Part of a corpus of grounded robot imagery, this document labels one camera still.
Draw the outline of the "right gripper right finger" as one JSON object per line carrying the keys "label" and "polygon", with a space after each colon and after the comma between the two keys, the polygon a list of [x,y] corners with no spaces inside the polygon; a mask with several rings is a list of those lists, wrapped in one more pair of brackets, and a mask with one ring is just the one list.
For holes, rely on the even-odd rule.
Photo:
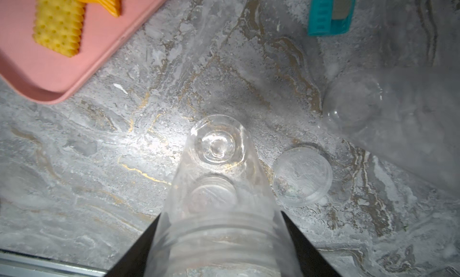
{"label": "right gripper right finger", "polygon": [[282,212],[284,222],[293,241],[297,260],[304,277],[341,277],[305,237],[288,215]]}

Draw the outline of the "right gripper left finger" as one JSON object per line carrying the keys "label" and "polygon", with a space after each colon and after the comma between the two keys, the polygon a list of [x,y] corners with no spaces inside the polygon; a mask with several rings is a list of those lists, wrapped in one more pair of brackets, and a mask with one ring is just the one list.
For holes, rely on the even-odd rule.
{"label": "right gripper left finger", "polygon": [[160,215],[148,226],[125,255],[104,275],[105,277],[143,277],[147,258],[155,237]]}

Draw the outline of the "clear jar lid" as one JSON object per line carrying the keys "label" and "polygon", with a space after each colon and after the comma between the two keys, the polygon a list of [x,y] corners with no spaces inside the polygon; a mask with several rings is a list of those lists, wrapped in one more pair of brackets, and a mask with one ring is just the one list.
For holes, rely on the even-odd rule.
{"label": "clear jar lid", "polygon": [[287,206],[302,207],[321,200],[331,188],[333,170],[320,153],[305,147],[292,148],[273,164],[273,189]]}

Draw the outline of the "clear jar brown cookies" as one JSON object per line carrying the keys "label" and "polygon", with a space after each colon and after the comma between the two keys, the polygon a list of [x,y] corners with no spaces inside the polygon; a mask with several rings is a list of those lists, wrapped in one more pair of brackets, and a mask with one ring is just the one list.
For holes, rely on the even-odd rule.
{"label": "clear jar brown cookies", "polygon": [[299,277],[295,248],[249,132],[226,115],[191,129],[147,277]]}

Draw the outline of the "clear jar with cookies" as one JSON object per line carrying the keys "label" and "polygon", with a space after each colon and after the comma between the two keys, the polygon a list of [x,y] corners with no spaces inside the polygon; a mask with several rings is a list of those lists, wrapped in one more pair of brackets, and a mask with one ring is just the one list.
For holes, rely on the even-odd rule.
{"label": "clear jar with cookies", "polygon": [[459,195],[458,72],[422,67],[348,73],[328,86],[323,121],[343,139]]}

